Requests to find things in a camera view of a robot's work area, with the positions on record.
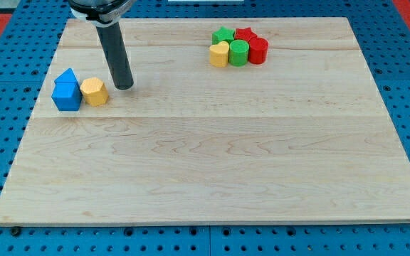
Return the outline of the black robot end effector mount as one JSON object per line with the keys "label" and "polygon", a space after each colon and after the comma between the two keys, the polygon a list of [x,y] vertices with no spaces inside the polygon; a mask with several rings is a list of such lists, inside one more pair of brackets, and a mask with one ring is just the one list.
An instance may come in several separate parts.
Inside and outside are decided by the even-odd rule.
{"label": "black robot end effector mount", "polygon": [[117,23],[135,2],[136,0],[68,0],[74,17],[100,28]]}

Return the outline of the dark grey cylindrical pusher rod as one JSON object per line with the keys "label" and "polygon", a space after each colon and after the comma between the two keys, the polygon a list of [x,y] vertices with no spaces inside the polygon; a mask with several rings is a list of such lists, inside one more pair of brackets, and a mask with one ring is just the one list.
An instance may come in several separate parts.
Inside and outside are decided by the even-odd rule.
{"label": "dark grey cylindrical pusher rod", "polygon": [[114,86],[118,90],[130,89],[134,80],[119,23],[96,29]]}

